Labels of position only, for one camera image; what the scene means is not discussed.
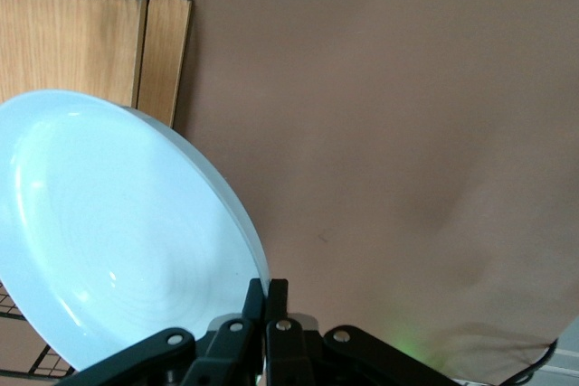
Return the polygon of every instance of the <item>dish rack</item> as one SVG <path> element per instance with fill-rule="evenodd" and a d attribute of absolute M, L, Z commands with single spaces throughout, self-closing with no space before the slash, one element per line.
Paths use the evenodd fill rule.
<path fill-rule="evenodd" d="M 18 306 L 14 303 L 0 282 L 0 322 L 3 321 L 26 321 Z M 0 354 L 9 351 L 9 347 L 2 342 L 0 336 Z M 30 369 L 27 372 L 10 367 L 0 367 L 0 377 L 12 377 L 27 380 L 54 381 L 68 377 L 74 373 L 72 368 L 50 345 L 46 344 L 35 360 L 31 360 Z"/>

